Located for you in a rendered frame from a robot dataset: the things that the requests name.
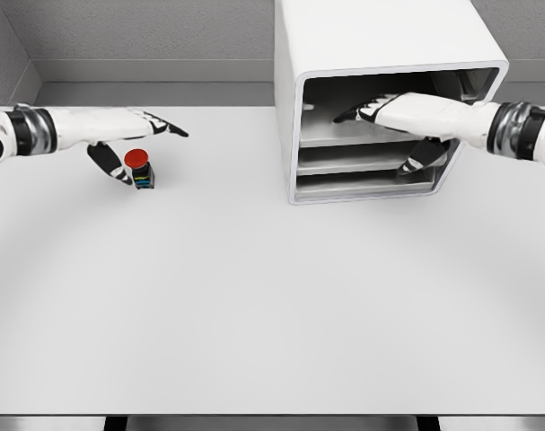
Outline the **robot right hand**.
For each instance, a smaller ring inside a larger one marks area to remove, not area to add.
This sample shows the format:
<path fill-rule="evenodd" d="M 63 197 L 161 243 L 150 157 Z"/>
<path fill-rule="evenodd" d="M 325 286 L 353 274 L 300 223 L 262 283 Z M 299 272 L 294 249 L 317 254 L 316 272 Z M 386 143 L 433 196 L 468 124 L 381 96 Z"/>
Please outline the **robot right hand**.
<path fill-rule="evenodd" d="M 398 169 L 399 175 L 408 175 L 446 162 L 451 140 L 455 138 L 449 116 L 463 106 L 460 101 L 423 93 L 384 94 L 352 106 L 333 122 L 362 120 L 420 136 L 422 139 Z"/>

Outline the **red button load switch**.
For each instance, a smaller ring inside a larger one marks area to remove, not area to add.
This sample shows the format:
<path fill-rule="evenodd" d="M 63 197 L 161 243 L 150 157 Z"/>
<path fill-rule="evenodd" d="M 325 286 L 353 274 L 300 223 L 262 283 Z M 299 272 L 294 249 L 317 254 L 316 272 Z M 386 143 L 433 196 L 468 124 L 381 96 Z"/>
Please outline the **red button load switch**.
<path fill-rule="evenodd" d="M 131 149 L 125 154 L 124 163 L 131 170 L 137 189 L 154 188 L 154 170 L 149 162 L 146 150 L 141 148 Z"/>

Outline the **grey cabinet drawer tray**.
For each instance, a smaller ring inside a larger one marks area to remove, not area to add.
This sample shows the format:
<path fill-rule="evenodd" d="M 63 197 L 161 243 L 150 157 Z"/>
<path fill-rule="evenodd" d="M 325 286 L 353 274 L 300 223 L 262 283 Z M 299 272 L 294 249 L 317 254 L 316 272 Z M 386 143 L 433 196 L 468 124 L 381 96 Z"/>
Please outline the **grey cabinet drawer tray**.
<path fill-rule="evenodd" d="M 409 193 L 429 191 L 434 185 L 434 171 L 405 176 L 395 171 L 312 175 L 297 179 L 295 198 L 304 201 Z"/>
<path fill-rule="evenodd" d="M 299 152 L 298 176 L 397 170 L 407 159 L 413 143 L 343 145 L 304 148 Z"/>
<path fill-rule="evenodd" d="M 379 144 L 419 140 L 421 136 L 398 132 L 364 121 L 340 124 L 330 120 L 302 125 L 300 146 L 303 148 Z"/>

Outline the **white tabletop storage cabinet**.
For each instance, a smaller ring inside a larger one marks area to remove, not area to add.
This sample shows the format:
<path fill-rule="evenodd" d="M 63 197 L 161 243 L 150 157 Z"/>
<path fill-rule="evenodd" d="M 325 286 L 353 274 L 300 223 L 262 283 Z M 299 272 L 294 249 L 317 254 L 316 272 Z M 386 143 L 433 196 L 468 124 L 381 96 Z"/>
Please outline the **white tabletop storage cabinet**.
<path fill-rule="evenodd" d="M 276 0 L 277 124 L 294 204 L 427 196 L 461 151 L 451 142 L 429 191 L 297 200 L 302 125 L 337 117 L 374 96 L 422 92 L 472 103 L 494 97 L 509 69 L 471 0 Z"/>

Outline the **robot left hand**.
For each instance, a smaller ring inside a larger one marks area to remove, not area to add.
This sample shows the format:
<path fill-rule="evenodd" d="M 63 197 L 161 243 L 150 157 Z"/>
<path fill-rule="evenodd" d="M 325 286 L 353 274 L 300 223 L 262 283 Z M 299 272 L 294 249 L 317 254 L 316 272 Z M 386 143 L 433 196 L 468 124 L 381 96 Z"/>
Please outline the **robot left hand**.
<path fill-rule="evenodd" d="M 79 115 L 89 157 L 111 178 L 127 185 L 133 181 L 109 142 L 141 139 L 162 133 L 189 136 L 182 128 L 144 110 L 107 108 L 80 111 Z"/>

